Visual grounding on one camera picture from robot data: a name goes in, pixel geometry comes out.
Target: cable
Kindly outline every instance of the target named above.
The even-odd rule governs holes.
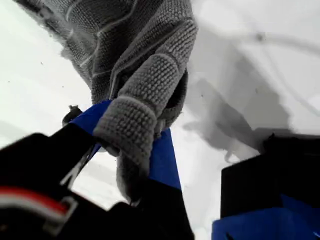
[[[260,43],[264,57],[269,62],[270,67],[273,69],[273,71],[277,75],[277,78],[279,79],[279,81],[281,81],[282,85],[291,94],[291,96],[296,101],[298,101],[305,109],[307,109],[313,115],[319,117],[320,111],[315,107],[313,107],[311,104],[309,104],[308,101],[305,100],[303,97],[301,97],[298,91],[296,91],[292,86],[290,86],[288,81],[286,81],[286,78],[281,73],[278,66],[275,64],[274,59],[270,55],[270,51],[268,51],[268,49],[266,48],[266,46],[264,46],[264,44],[277,43],[281,45],[286,45],[288,47],[295,47],[300,50],[309,52],[310,54],[318,55],[318,56],[320,55],[320,47],[310,42],[306,43],[297,39],[290,39],[289,37],[286,37],[286,36],[280,36],[280,35],[268,36],[264,33],[264,31],[261,31],[261,26],[257,24],[257,21],[250,14],[244,11],[241,7],[236,5],[234,2],[230,0],[223,0],[219,2],[221,4],[224,4],[227,8],[236,11],[236,13],[240,15],[240,17],[244,20],[244,22],[248,25],[248,27],[254,32],[253,34],[249,34],[249,35],[232,37],[231,41],[244,42],[246,40],[249,40],[249,41],[254,40],[255,42]]]
[[[15,208],[61,223],[68,209],[54,199],[37,192],[11,186],[0,186],[0,209]]]

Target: black plastic part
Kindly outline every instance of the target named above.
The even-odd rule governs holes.
[[[270,137],[265,154],[222,170],[220,216],[282,207],[281,194],[320,208],[320,138]]]
[[[45,219],[21,209],[0,209],[1,239],[194,239],[182,192],[147,180],[137,207],[118,203],[109,211],[60,185],[95,139],[69,123],[51,137],[28,136],[0,150],[0,186],[29,189],[61,201],[72,197],[78,205],[61,232],[43,230]]]
[[[67,115],[65,115],[64,118],[62,119],[63,127],[83,113],[78,106],[70,105],[69,108],[70,108],[70,112]]]

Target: wire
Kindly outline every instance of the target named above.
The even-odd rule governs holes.
[[[277,43],[281,45],[285,45],[287,47],[295,47],[300,50],[304,50],[313,55],[320,55],[320,47],[314,45],[310,42],[302,42],[301,40],[291,39],[287,36],[282,35],[266,35],[264,31],[261,31],[261,26],[257,23],[257,21],[248,14],[242,7],[238,6],[234,2],[230,0],[222,0],[219,1],[221,4],[224,4],[227,8],[236,11],[237,14],[244,20],[247,24],[248,28],[250,28],[254,33],[249,35],[243,35],[238,37],[232,37],[231,40],[236,42],[244,42],[246,40],[255,41],[260,44],[261,49],[263,51],[263,55],[266,60],[269,62],[270,67],[277,75],[279,81],[281,81],[282,85],[286,88],[286,90],[291,94],[291,96],[298,101],[306,110],[308,110],[311,114],[320,117],[320,111],[308,103],[303,97],[300,96],[298,91],[296,91],[286,80],[285,76],[280,71],[279,67],[275,63],[272,58],[270,51],[265,46],[266,44]]]
[[[37,214],[53,222],[63,222],[68,212],[66,206],[37,192],[0,186],[0,209],[16,208]]]

